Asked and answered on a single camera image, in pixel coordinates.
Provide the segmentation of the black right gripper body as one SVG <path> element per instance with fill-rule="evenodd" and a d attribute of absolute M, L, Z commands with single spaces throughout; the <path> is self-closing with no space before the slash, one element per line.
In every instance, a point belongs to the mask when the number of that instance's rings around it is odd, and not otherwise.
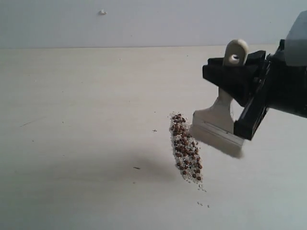
<path fill-rule="evenodd" d="M 288 66 L 285 40 L 268 55 L 260 72 L 260 83 L 234 123 L 234 134 L 252 140 L 267 111 L 272 108 L 292 115 L 307 116 L 307 66 Z"/>

